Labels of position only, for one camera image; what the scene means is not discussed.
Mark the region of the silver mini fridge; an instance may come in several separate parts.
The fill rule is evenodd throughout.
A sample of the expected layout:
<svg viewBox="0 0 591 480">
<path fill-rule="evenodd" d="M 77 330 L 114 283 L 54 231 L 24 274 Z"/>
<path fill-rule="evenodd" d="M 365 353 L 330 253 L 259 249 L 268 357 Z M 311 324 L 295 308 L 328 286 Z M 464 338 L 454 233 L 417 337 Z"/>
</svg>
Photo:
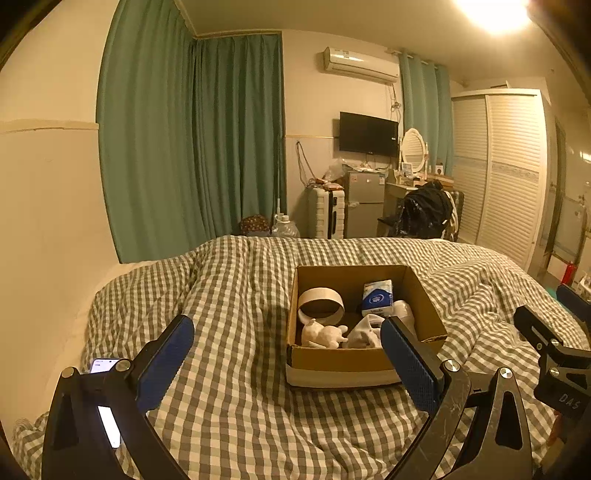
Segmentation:
<svg viewBox="0 0 591 480">
<path fill-rule="evenodd" d="M 375 237 L 383 215 L 386 178 L 379 173 L 349 172 L 346 194 L 346 238 Z"/>
</svg>

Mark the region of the red fire extinguisher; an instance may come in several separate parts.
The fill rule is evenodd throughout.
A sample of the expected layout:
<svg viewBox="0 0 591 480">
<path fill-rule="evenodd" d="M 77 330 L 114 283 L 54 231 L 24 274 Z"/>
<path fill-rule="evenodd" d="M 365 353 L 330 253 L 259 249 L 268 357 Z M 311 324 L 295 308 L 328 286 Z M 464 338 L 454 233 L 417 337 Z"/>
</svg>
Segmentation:
<svg viewBox="0 0 591 480">
<path fill-rule="evenodd" d="M 567 285 L 567 286 L 571 286 L 574 276 L 576 274 L 576 270 L 577 270 L 577 265 L 575 263 L 572 263 L 572 262 L 568 263 L 566 265 L 564 274 L 562 276 L 561 283 L 564 285 Z"/>
</svg>

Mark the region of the white louvered wardrobe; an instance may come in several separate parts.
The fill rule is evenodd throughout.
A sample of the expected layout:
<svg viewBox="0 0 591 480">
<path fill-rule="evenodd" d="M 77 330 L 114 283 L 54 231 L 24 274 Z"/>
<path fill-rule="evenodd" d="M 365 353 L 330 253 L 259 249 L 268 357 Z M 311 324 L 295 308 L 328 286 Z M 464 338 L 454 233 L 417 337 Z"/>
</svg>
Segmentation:
<svg viewBox="0 0 591 480">
<path fill-rule="evenodd" d="M 464 194 L 459 240 L 527 270 L 541 232 L 548 177 L 546 102 L 538 89 L 452 97 L 452 177 Z"/>
</svg>

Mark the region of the white plush toy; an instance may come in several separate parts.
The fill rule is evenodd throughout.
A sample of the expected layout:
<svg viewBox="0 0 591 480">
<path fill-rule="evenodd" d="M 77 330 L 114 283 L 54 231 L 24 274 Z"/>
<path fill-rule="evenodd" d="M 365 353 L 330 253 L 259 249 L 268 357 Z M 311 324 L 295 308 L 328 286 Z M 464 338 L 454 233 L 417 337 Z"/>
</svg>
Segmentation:
<svg viewBox="0 0 591 480">
<path fill-rule="evenodd" d="M 321 349 L 339 349 L 346 341 L 346 325 L 325 326 L 312 319 L 301 331 L 301 345 Z"/>
</svg>

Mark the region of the black wall television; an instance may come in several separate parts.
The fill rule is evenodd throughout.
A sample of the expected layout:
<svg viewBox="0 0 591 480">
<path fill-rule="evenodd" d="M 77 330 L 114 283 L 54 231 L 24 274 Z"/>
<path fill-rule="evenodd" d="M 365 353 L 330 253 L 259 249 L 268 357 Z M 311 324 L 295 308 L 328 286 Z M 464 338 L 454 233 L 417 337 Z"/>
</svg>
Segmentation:
<svg viewBox="0 0 591 480">
<path fill-rule="evenodd" d="M 368 115 L 339 113 L 339 150 L 386 157 L 399 155 L 399 123 Z"/>
</svg>

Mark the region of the white tape roll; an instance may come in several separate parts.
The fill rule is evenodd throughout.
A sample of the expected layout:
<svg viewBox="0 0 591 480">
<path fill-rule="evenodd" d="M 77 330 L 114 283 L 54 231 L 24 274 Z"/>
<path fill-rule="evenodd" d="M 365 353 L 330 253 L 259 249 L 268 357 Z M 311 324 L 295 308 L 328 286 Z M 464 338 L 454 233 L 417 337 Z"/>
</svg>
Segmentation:
<svg viewBox="0 0 591 480">
<path fill-rule="evenodd" d="M 297 300 L 297 318 L 303 325 L 312 320 L 324 326 L 335 326 L 342 321 L 345 305 L 337 291 L 327 287 L 305 290 Z"/>
</svg>

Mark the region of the white suitcase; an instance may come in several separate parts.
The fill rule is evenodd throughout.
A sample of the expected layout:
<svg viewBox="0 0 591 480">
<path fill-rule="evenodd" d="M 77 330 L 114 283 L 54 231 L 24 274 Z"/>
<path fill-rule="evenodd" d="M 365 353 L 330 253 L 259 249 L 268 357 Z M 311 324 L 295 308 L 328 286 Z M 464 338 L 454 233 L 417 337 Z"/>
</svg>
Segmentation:
<svg viewBox="0 0 591 480">
<path fill-rule="evenodd" d="M 345 191 L 311 188 L 308 191 L 308 236 L 345 238 Z"/>
</svg>

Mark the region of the white toothpaste tube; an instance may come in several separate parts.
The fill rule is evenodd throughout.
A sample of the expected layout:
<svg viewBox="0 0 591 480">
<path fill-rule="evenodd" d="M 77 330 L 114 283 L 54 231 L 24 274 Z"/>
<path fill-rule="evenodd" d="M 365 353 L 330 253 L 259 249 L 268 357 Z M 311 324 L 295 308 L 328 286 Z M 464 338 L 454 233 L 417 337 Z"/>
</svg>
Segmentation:
<svg viewBox="0 0 591 480">
<path fill-rule="evenodd" d="M 384 318 L 376 314 L 368 314 L 346 338 L 346 348 L 351 349 L 367 349 L 367 348 L 381 348 L 381 327 Z"/>
</svg>

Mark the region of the grey checkered duvet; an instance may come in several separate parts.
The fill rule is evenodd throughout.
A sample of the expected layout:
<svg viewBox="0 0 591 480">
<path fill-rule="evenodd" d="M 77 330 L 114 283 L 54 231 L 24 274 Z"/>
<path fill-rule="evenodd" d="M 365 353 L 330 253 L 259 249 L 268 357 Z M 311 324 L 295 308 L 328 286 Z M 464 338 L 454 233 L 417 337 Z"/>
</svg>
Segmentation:
<svg viewBox="0 0 591 480">
<path fill-rule="evenodd" d="M 310 391 L 287 385 L 287 314 L 300 266 L 407 265 L 448 333 L 442 358 L 468 370 L 511 368 L 540 461 L 554 422 L 533 390 L 535 350 L 513 325 L 532 308 L 573 348 L 580 324 L 524 270 L 492 250 L 444 240 L 311 240 L 226 236 L 118 277 L 95 296 L 79 367 L 131 358 L 177 314 L 191 352 L 148 416 L 193 479 L 381 479 L 423 415 L 404 387 Z"/>
</svg>

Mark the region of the large clear water bottle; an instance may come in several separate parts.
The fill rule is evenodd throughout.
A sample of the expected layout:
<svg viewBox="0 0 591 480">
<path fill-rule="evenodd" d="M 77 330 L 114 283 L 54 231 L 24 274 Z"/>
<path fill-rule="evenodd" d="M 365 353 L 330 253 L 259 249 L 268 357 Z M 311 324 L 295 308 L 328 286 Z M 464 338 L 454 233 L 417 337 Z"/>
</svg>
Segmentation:
<svg viewBox="0 0 591 480">
<path fill-rule="evenodd" d="M 271 235 L 277 238 L 300 238 L 301 234 L 290 216 L 283 213 L 276 213 L 273 217 Z"/>
</svg>

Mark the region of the white air conditioner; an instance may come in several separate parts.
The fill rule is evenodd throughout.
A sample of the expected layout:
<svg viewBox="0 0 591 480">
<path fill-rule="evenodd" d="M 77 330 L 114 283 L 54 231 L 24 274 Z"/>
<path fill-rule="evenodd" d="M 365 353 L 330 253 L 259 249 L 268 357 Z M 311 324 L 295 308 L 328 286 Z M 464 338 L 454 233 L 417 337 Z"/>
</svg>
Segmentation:
<svg viewBox="0 0 591 480">
<path fill-rule="evenodd" d="M 400 79 L 400 67 L 396 62 L 360 54 L 351 50 L 332 47 L 322 52 L 325 71 L 368 78 L 394 84 Z"/>
</svg>

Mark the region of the green curtain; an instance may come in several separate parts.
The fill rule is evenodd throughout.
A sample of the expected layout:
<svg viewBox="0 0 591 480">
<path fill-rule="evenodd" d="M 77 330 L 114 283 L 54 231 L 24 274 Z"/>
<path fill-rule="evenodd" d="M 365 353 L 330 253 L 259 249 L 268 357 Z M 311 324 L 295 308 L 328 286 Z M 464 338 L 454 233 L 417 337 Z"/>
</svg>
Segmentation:
<svg viewBox="0 0 591 480">
<path fill-rule="evenodd" d="M 96 120 L 124 263 L 184 253 L 287 206 L 280 32 L 197 38 L 171 1 L 122 1 Z"/>
<path fill-rule="evenodd" d="M 446 66 L 426 62 L 417 54 L 399 55 L 405 130 L 416 128 L 429 147 L 432 169 L 450 175 L 454 162 L 453 111 Z"/>
</svg>

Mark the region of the white oval vanity mirror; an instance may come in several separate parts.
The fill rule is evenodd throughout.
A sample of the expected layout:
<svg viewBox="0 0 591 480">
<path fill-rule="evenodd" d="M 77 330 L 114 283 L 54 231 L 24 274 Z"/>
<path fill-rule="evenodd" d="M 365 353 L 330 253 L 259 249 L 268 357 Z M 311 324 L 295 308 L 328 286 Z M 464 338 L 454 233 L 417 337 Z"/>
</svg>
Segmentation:
<svg viewBox="0 0 591 480">
<path fill-rule="evenodd" d="M 401 170 L 405 179 L 414 180 L 425 171 L 428 146 L 417 128 L 410 128 L 401 142 Z"/>
</svg>

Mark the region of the white electric device bottle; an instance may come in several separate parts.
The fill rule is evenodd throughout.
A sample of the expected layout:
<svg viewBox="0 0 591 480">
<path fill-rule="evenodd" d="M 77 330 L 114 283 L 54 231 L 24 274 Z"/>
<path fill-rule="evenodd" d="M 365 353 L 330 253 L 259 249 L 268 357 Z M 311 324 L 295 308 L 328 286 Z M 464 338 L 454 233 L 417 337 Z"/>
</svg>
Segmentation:
<svg viewBox="0 0 591 480">
<path fill-rule="evenodd" d="M 398 317 L 406 328 L 413 334 L 416 334 L 415 316 L 411 306 L 404 300 L 394 301 L 393 315 Z"/>
</svg>

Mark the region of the blue tissue pack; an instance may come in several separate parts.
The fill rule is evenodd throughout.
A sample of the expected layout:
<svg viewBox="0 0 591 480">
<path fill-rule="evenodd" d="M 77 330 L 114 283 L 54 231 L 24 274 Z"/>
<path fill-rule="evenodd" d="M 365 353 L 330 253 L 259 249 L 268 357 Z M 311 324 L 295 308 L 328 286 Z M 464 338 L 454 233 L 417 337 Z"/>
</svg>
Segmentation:
<svg viewBox="0 0 591 480">
<path fill-rule="evenodd" d="M 394 312 L 393 282 L 391 279 L 363 285 L 361 310 L 363 315 L 391 316 Z"/>
</svg>

